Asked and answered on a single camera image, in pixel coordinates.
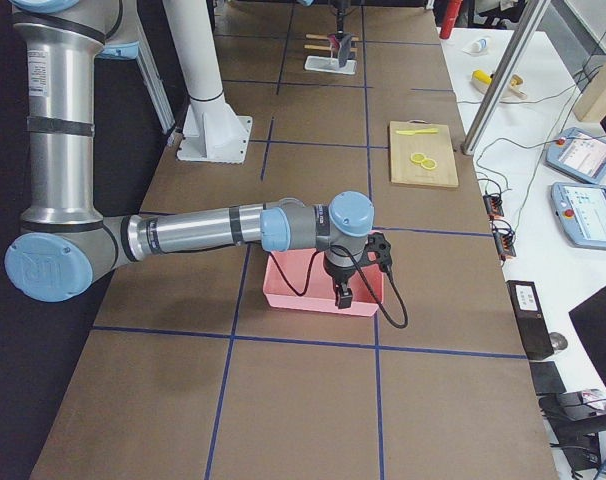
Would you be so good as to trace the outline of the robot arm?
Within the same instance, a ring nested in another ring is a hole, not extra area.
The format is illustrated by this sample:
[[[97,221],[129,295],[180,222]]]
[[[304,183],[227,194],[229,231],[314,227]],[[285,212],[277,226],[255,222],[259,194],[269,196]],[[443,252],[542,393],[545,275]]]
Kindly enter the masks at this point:
[[[27,54],[31,202],[4,266],[24,295],[61,302],[115,269],[151,256],[257,243],[267,252],[308,249],[321,258],[335,304],[348,308],[349,282],[374,248],[371,201],[347,191],[327,205],[286,198],[187,214],[135,213],[152,158],[129,160],[127,145],[96,160],[95,64],[139,72],[164,133],[173,110],[134,1],[15,1],[14,29]]]
[[[351,0],[326,0],[320,1],[320,4],[326,4],[335,18],[336,31],[338,33],[345,32],[345,19],[353,10],[353,2]]]

